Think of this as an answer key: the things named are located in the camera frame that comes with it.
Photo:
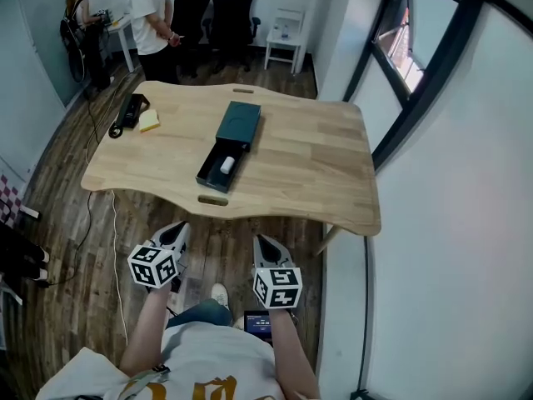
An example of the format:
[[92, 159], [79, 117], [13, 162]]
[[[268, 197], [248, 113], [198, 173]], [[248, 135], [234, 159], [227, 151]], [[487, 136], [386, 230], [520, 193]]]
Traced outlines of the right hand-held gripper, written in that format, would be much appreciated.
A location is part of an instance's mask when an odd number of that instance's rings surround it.
[[288, 249], [261, 234], [253, 237], [252, 291], [264, 308], [296, 308], [301, 296], [301, 269]]

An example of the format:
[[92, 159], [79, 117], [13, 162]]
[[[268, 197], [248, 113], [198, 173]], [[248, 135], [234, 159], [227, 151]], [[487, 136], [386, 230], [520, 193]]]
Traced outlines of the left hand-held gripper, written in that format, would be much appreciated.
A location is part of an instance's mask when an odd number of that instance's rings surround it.
[[159, 229], [143, 244], [136, 245], [127, 258], [134, 283], [149, 289], [170, 285], [172, 293], [179, 293], [187, 268], [181, 258], [187, 251], [190, 235], [190, 223], [180, 221]]

